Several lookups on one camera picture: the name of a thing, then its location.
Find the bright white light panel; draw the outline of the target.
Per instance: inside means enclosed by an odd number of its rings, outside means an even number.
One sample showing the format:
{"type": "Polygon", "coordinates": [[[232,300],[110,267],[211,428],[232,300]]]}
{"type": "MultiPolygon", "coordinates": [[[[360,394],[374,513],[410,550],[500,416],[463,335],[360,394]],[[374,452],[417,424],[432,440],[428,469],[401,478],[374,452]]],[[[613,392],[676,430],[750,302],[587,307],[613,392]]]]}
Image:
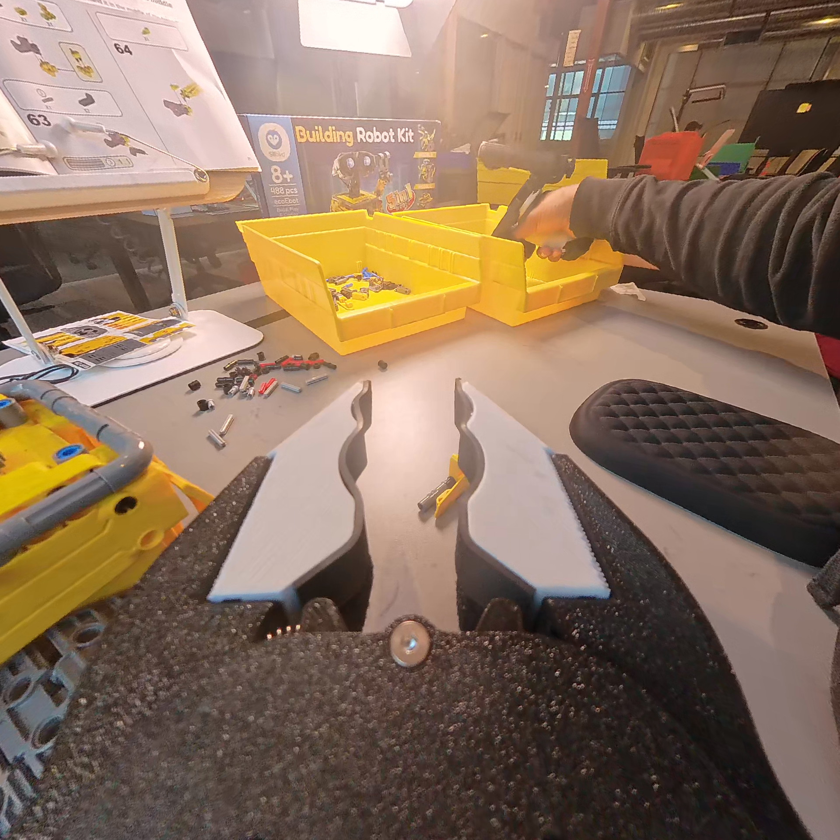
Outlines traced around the bright white light panel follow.
{"type": "Polygon", "coordinates": [[[301,45],[410,58],[401,12],[411,1],[298,1],[301,45]]]}

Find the pile of small brick parts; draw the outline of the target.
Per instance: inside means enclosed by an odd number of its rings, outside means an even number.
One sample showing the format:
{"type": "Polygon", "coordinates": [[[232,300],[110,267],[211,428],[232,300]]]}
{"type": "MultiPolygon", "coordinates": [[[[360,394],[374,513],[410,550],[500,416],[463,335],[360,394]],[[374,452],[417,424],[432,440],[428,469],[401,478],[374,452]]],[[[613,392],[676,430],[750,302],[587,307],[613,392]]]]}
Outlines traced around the pile of small brick parts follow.
{"type": "Polygon", "coordinates": [[[184,394],[195,403],[197,413],[208,413],[225,400],[256,402],[283,392],[301,394],[338,369],[336,361],[318,351],[282,354],[274,359],[258,352],[215,363],[209,371],[193,374],[184,394]]]}

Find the yellow brick piece grey axle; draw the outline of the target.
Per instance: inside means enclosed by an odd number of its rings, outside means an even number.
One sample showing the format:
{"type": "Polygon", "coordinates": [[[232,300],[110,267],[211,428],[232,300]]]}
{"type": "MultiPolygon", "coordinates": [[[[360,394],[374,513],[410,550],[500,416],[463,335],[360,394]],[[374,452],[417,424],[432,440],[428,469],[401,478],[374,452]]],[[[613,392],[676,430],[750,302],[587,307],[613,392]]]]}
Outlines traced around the yellow brick piece grey axle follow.
{"type": "Polygon", "coordinates": [[[469,481],[459,466],[459,456],[452,455],[448,462],[447,477],[417,503],[419,514],[426,516],[433,513],[435,519],[440,518],[468,487],[469,481]]]}

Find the yellow plastic bin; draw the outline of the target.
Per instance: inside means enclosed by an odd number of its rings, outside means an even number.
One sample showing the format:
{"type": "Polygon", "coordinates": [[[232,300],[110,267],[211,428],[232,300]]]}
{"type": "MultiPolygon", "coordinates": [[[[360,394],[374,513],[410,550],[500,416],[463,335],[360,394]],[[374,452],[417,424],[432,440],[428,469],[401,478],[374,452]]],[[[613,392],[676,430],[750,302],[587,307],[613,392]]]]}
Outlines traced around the yellow plastic bin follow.
{"type": "Polygon", "coordinates": [[[267,297],[341,355],[461,320],[480,298],[478,248],[446,246],[441,227],[411,218],[360,210],[237,226],[267,297]],[[336,306],[326,278],[364,267],[412,294],[336,306]]]}
{"type": "Polygon", "coordinates": [[[504,205],[483,203],[398,215],[442,228],[446,246],[459,251],[476,246],[480,295],[469,308],[510,327],[593,301],[619,281],[623,258],[602,240],[572,261],[526,257],[522,243],[493,235],[506,211],[504,205]]]}

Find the yellow grey bricks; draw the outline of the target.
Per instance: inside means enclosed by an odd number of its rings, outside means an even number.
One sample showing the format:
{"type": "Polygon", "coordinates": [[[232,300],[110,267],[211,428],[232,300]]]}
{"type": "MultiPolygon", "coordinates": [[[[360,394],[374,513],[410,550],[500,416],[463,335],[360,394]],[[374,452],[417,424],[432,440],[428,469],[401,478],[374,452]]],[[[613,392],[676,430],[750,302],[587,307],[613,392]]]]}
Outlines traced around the yellow grey bricks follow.
{"type": "Polygon", "coordinates": [[[401,282],[384,278],[366,267],[346,274],[329,276],[325,279],[333,303],[338,307],[350,308],[353,301],[368,301],[371,296],[385,292],[409,296],[412,289],[401,282]]]}

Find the wooden booklet stand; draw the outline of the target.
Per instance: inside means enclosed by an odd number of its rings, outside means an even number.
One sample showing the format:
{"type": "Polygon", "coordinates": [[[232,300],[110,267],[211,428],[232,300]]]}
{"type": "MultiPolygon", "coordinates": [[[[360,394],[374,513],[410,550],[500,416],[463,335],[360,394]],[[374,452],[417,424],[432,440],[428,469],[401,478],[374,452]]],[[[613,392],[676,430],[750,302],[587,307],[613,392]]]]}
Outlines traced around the wooden booklet stand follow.
{"type": "Polygon", "coordinates": [[[236,198],[259,166],[206,171],[196,164],[166,171],[118,169],[53,175],[15,175],[1,179],[1,223],[28,224],[84,216],[155,212],[177,315],[193,322],[187,308],[180,252],[171,210],[192,204],[225,203],[236,198]]]}

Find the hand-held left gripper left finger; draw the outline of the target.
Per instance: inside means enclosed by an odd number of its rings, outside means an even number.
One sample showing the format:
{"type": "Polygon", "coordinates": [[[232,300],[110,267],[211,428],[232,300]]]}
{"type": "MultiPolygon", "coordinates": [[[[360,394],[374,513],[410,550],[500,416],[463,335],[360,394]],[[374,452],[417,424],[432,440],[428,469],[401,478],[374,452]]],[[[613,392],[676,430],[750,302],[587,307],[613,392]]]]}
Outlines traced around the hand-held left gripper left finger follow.
{"type": "Polygon", "coordinates": [[[358,381],[268,453],[269,466],[207,595],[300,615],[316,578],[360,544],[370,381],[358,381]]]}

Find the sticker sheet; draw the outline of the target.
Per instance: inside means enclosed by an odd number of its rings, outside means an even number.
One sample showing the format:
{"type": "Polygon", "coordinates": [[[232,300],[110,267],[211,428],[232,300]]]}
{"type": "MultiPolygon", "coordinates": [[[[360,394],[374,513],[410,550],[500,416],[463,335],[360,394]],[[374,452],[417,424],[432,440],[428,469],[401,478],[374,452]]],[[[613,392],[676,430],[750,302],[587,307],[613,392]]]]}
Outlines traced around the sticker sheet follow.
{"type": "Polygon", "coordinates": [[[117,310],[37,332],[35,341],[48,362],[84,372],[98,366],[132,366],[160,358],[178,350],[182,334],[195,326],[176,317],[146,318],[117,310]]]}

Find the yellow tracked brick vehicle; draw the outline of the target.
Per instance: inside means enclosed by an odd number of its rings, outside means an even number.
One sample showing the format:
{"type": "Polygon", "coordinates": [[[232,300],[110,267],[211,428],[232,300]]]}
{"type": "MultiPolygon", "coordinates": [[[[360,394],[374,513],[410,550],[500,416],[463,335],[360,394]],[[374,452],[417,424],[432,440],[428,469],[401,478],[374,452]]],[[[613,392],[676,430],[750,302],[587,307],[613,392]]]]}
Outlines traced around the yellow tracked brick vehicle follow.
{"type": "Polygon", "coordinates": [[[35,797],[87,658],[213,495],[52,382],[2,384],[2,834],[35,797]]]}

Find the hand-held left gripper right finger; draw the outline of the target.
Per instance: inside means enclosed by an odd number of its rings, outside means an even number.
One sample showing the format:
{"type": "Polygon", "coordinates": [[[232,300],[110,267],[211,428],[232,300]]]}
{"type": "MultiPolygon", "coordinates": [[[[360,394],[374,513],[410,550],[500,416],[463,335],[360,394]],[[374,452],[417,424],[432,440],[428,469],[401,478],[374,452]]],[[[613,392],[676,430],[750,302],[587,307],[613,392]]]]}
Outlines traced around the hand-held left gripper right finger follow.
{"type": "Polygon", "coordinates": [[[455,382],[458,465],[456,586],[466,615],[501,599],[538,615],[547,599],[611,597],[561,478],[557,454],[467,381],[455,382]]]}

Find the person's right forearm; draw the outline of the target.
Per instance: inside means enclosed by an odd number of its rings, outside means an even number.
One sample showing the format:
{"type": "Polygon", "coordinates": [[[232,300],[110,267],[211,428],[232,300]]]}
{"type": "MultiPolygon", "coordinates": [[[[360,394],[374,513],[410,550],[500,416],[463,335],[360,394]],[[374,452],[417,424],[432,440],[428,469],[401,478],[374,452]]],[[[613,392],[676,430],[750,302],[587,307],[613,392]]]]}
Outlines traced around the person's right forearm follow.
{"type": "Polygon", "coordinates": [[[658,268],[702,298],[839,338],[839,181],[585,179],[570,229],[658,268]]]}

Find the red object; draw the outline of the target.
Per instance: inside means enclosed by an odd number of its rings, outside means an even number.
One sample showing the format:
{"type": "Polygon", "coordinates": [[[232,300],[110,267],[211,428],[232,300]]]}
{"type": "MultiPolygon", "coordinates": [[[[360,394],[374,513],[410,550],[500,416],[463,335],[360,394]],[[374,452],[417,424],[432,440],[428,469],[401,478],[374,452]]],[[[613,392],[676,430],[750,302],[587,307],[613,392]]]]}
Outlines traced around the red object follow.
{"type": "Polygon", "coordinates": [[[639,175],[659,181],[688,181],[695,168],[703,139],[696,131],[668,132],[646,139],[638,165],[639,175]]]}

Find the person's right hand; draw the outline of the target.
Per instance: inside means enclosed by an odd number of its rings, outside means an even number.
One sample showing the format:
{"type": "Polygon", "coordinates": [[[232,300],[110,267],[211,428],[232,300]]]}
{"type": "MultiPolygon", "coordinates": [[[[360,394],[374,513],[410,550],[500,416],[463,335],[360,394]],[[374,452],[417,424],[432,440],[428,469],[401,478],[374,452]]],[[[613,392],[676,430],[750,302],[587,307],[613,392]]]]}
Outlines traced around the person's right hand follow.
{"type": "Polygon", "coordinates": [[[535,245],[537,255],[552,262],[560,261],[564,249],[575,238],[571,213],[581,184],[543,192],[529,205],[528,212],[512,231],[515,240],[535,245]]]}

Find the instruction booklet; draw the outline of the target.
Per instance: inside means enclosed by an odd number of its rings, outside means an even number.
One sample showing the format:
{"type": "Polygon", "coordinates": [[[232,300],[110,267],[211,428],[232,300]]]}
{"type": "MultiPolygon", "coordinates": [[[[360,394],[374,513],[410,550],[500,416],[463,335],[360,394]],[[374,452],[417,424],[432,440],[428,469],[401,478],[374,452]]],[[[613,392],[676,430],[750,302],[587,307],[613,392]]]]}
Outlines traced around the instruction booklet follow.
{"type": "Polygon", "coordinates": [[[186,2],[2,1],[3,175],[257,172],[186,2]]]}

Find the grey desk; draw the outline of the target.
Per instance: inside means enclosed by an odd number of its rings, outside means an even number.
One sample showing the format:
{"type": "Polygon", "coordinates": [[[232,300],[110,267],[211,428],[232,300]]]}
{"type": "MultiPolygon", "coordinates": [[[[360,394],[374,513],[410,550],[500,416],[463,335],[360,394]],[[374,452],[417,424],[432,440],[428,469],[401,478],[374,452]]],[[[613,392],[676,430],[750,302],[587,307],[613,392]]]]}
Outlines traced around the grey desk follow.
{"type": "Polygon", "coordinates": [[[10,838],[770,837],[711,742],[593,644],[547,633],[451,633],[456,521],[416,500],[456,449],[460,377],[589,477],[601,530],[630,560],[652,543],[719,638],[784,795],[813,838],[838,838],[830,701],[836,617],[812,573],[609,475],[575,447],[599,385],[682,386],[838,439],[809,335],[751,332],[730,310],[651,293],[510,328],[464,320],[338,359],[275,406],[220,407],[225,451],[180,376],[102,405],[220,501],[152,565],[95,648],[37,799],[10,838]],[[377,361],[389,364],[387,371],[377,361]],[[374,566],[364,633],[254,640],[264,606],[205,591],[262,456],[370,380],[360,478],[374,566]]]}

